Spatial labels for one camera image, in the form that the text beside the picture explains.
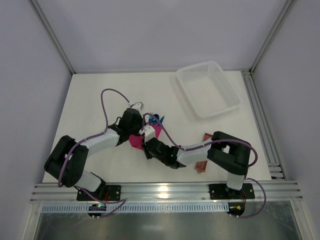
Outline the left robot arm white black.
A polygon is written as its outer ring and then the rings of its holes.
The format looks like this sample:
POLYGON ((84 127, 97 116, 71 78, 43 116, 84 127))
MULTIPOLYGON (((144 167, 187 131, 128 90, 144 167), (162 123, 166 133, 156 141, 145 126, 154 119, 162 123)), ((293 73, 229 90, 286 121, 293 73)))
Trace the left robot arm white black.
POLYGON ((107 184, 97 175, 84 170, 87 158, 128 141, 131 135, 139 134, 142 125, 141 113, 127 108, 118 123, 108 126, 101 133, 80 141, 64 135, 46 160, 44 170, 58 180, 59 187, 77 187, 93 198, 105 201, 108 199, 107 184))

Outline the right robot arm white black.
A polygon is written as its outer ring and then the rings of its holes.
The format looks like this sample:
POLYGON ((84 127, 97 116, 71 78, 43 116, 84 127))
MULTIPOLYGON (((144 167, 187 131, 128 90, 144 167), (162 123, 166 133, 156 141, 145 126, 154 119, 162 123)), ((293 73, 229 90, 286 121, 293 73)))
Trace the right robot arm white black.
POLYGON ((169 146, 153 137, 142 144, 147 159, 155 158, 171 169, 184 168, 201 161, 211 161, 227 171, 225 191, 232 199, 243 196, 243 182, 248 173, 252 146, 243 140, 217 131, 199 144, 169 146))

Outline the blue metallic fork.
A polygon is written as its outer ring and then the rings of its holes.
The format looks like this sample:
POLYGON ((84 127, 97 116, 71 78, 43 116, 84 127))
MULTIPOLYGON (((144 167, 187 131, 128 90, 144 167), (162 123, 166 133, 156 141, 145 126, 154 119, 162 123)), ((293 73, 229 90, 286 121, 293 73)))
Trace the blue metallic fork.
POLYGON ((148 124, 150 126, 154 126, 155 124, 157 123, 156 119, 154 118, 154 115, 153 114, 150 114, 149 115, 149 119, 148 119, 148 124))

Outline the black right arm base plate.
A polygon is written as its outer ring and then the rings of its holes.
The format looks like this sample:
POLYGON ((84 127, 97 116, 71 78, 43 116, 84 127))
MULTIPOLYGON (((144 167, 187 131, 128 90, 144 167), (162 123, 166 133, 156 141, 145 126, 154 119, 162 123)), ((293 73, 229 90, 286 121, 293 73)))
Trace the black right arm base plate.
POLYGON ((255 192, 251 183, 244 183, 241 190, 227 187, 226 183, 212 183, 208 185, 211 200, 244 200, 255 199, 255 192))

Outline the pink paper napkin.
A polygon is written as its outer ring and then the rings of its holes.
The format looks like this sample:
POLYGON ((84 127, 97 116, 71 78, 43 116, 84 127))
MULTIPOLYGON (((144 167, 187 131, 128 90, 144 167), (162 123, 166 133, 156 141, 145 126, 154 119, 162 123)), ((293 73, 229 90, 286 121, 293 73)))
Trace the pink paper napkin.
MULTIPOLYGON (((154 128, 155 138, 158 139, 159 135, 162 131, 162 128, 160 126, 158 126, 157 123, 147 123, 147 124, 154 128)), ((144 138, 145 138, 144 136, 135 136, 132 134, 129 136, 128 141, 133 148, 143 150, 142 143, 144 142, 144 138)))

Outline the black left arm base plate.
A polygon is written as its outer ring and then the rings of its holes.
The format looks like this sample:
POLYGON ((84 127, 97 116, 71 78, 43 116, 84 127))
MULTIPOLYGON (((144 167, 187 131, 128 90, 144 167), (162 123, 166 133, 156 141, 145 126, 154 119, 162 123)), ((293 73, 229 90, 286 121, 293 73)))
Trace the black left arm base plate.
POLYGON ((96 191, 87 192, 93 197, 91 198, 82 189, 78 190, 76 200, 77 201, 94 201, 95 199, 99 201, 119 201, 121 198, 121 185, 110 185, 103 183, 96 191))

